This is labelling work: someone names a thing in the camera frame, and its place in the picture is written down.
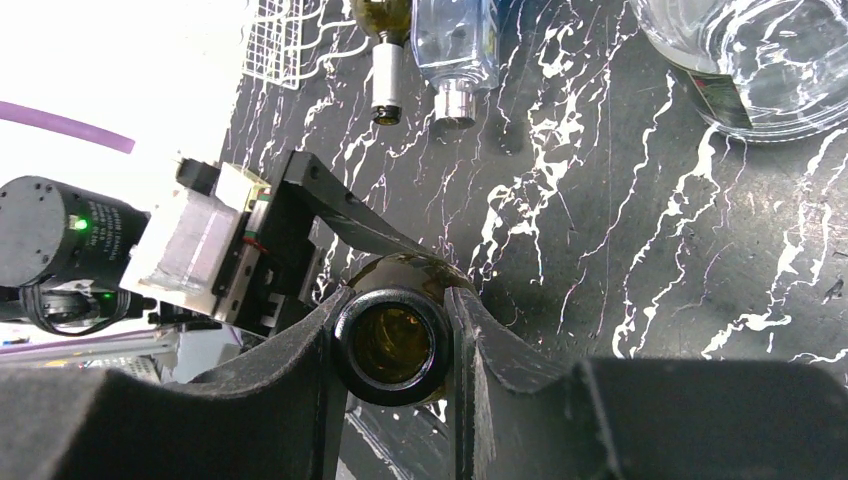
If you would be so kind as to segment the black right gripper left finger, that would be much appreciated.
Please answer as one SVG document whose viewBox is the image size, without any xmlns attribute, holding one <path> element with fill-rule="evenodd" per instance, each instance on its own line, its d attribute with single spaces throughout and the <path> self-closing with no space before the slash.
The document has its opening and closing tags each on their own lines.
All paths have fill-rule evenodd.
<svg viewBox="0 0 848 480">
<path fill-rule="evenodd" d="M 5 368 L 5 479 L 332 479 L 347 392 L 331 359 L 340 288 L 186 384 L 113 369 Z"/>
</svg>

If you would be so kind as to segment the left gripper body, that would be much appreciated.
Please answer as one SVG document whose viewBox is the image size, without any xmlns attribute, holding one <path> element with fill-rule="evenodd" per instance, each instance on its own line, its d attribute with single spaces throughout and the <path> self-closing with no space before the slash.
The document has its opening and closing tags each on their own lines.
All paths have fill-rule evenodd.
<svg viewBox="0 0 848 480">
<path fill-rule="evenodd" d="M 120 286 L 151 297 L 165 322 L 197 317 L 273 336 L 314 307 L 315 216 L 281 180 L 184 158 L 178 189 L 154 209 Z"/>
</svg>

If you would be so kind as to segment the brown wine bottle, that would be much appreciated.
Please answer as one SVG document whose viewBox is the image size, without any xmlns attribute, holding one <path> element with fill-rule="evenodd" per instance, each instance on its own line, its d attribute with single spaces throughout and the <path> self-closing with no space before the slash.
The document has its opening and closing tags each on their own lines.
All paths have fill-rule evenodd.
<svg viewBox="0 0 848 480">
<path fill-rule="evenodd" d="M 446 395 L 453 327 L 451 288 L 472 287 L 441 258 L 395 253 L 367 264 L 347 284 L 332 348 L 340 378 L 362 401 L 388 407 L 425 405 Z"/>
</svg>

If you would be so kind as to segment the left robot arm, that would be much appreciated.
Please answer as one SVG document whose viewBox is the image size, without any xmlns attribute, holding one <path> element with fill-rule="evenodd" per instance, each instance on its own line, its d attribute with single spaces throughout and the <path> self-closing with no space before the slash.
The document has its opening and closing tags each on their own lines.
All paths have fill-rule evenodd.
<svg viewBox="0 0 848 480">
<path fill-rule="evenodd" d="M 159 325 L 215 321 L 269 337 L 303 319 L 321 259 L 316 220 L 353 249 L 417 252 L 313 154 L 265 180 L 183 159 L 151 212 L 24 176 L 1 189 L 1 317 L 60 336 L 151 310 Z"/>
</svg>

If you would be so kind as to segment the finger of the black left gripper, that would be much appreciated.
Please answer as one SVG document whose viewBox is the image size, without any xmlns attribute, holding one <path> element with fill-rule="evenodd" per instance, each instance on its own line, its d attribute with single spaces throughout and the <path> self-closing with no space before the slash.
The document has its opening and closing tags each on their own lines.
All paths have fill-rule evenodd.
<svg viewBox="0 0 848 480">
<path fill-rule="evenodd" d="M 431 253 L 363 203 L 312 153 L 289 152 L 282 181 L 312 215 L 355 250 L 381 256 Z"/>
</svg>

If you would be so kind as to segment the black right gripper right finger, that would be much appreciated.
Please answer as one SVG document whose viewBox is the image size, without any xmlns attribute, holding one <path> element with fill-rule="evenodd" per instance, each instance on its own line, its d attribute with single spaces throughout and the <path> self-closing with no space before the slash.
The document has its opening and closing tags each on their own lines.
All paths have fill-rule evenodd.
<svg viewBox="0 0 848 480">
<path fill-rule="evenodd" d="M 843 479 L 847 392 L 773 361 L 566 368 L 452 288 L 455 479 Z"/>
</svg>

